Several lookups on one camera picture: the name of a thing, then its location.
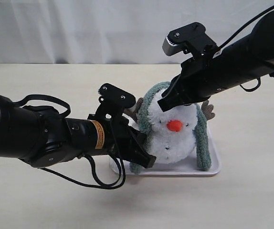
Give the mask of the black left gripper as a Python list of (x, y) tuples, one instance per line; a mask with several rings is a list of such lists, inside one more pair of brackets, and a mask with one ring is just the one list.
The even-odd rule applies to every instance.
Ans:
[(90, 114), (87, 122), (95, 128), (96, 134), (87, 141), (90, 144), (86, 151), (88, 155), (109, 155), (143, 168), (153, 167), (157, 158), (146, 152), (144, 143), (147, 135), (129, 126), (127, 118), (122, 115), (106, 118), (105, 114)]

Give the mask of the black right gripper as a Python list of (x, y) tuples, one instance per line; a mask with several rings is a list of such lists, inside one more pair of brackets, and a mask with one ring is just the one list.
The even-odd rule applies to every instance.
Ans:
[(163, 112), (181, 105), (203, 102), (221, 92), (221, 57), (198, 59), (181, 64), (181, 72), (171, 80), (158, 105)]

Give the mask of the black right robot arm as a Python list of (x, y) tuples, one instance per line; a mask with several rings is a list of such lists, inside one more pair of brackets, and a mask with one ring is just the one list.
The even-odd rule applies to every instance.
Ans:
[(264, 15), (252, 31), (223, 50), (206, 34), (205, 26), (193, 22), (169, 32), (163, 51), (172, 56), (191, 53), (181, 72), (162, 94), (162, 111), (179, 105), (203, 102), (212, 95), (259, 80), (274, 77), (274, 10)]

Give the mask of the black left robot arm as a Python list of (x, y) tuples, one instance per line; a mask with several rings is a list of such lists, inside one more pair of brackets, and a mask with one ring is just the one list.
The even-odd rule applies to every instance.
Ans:
[(28, 95), (18, 102), (0, 96), (0, 157), (46, 168), (75, 158), (108, 155), (144, 168), (156, 157), (146, 152), (138, 131), (123, 116), (127, 105), (103, 96), (87, 119), (70, 118), (68, 103)]

